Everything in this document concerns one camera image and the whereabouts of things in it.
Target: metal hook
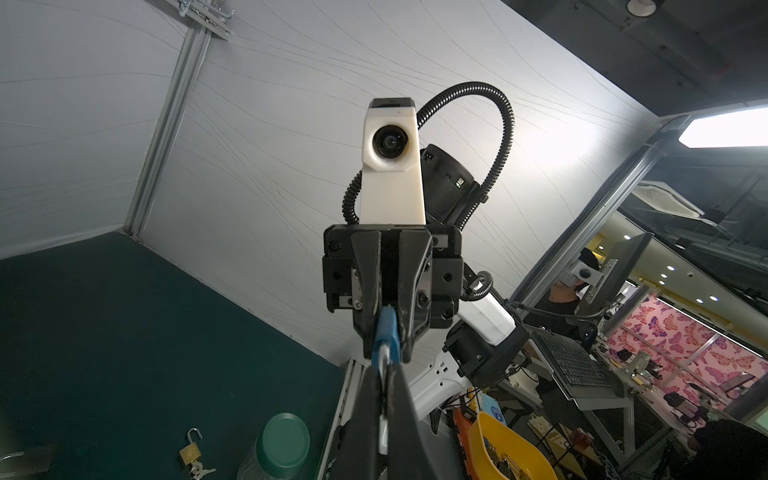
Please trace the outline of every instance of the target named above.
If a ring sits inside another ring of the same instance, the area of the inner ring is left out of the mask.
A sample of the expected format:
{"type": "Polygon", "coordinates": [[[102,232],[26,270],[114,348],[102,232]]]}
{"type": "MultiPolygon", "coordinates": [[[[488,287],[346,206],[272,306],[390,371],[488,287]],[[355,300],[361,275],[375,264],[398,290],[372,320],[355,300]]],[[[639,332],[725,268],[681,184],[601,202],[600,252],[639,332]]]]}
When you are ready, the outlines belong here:
{"type": "Polygon", "coordinates": [[[189,440],[190,443],[193,443],[192,442],[192,432],[197,432],[197,436],[200,437],[200,440],[203,439],[203,434],[200,433],[199,429],[189,429],[189,431],[187,432],[187,440],[189,440]]]}

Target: white fabric backdrop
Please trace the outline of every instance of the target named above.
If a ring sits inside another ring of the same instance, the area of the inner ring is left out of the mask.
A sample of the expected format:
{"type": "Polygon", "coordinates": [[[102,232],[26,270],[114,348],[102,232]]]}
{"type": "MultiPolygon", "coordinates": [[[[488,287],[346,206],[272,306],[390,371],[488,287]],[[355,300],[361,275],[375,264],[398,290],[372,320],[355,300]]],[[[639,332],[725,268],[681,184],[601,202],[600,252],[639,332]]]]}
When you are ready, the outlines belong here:
{"type": "MultiPolygon", "coordinates": [[[[349,312],[326,310],[323,231],[360,168],[374,97],[417,107],[462,81],[501,88],[515,142],[464,232],[464,257],[512,292],[657,123],[648,110],[498,0],[232,1],[212,41],[143,241],[332,362],[360,357],[349,312]]],[[[485,99],[421,131],[480,181],[501,140],[485,99]]],[[[445,338],[417,343],[413,372],[445,338]]]]}
{"type": "Polygon", "coordinates": [[[122,227],[187,30],[159,2],[0,2],[0,258],[122,227]]]}

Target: yellow bin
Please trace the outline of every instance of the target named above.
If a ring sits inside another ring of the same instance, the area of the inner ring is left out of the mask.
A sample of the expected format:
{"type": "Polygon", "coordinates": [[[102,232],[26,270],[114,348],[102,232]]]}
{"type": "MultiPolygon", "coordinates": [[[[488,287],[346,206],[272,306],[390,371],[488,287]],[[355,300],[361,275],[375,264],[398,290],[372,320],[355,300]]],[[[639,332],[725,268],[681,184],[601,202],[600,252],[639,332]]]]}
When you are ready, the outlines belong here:
{"type": "Polygon", "coordinates": [[[477,480],[507,480],[488,457],[483,437],[500,456],[503,453],[509,455],[531,480],[558,480],[546,457],[536,447],[485,412],[478,414],[469,429],[469,455],[480,477],[477,480]]]}

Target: gold padlock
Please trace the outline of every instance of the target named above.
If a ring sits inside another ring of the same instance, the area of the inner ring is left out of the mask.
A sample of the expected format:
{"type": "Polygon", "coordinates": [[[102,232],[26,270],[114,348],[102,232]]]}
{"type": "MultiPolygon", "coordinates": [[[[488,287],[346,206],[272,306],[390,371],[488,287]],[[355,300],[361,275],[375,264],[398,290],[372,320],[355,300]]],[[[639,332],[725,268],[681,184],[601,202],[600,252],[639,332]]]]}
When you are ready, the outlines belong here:
{"type": "Polygon", "coordinates": [[[187,432],[187,440],[190,444],[179,450],[181,462],[184,463],[185,467],[203,456],[203,454],[200,453],[200,449],[197,447],[197,443],[192,441],[192,432],[197,432],[197,436],[200,438],[200,440],[203,439],[203,434],[200,433],[200,430],[198,429],[189,429],[189,432],[187,432]]]}

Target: camera lens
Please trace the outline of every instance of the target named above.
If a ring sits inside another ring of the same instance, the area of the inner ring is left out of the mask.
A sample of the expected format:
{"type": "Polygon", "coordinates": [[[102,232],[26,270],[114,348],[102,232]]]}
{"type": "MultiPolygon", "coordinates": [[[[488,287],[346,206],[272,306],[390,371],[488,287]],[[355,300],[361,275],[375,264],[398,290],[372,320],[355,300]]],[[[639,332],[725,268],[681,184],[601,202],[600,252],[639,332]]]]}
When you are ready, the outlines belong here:
{"type": "Polygon", "coordinates": [[[373,135],[373,146],[384,158],[397,158],[406,149],[408,135],[396,125],[381,127],[373,135]]]}

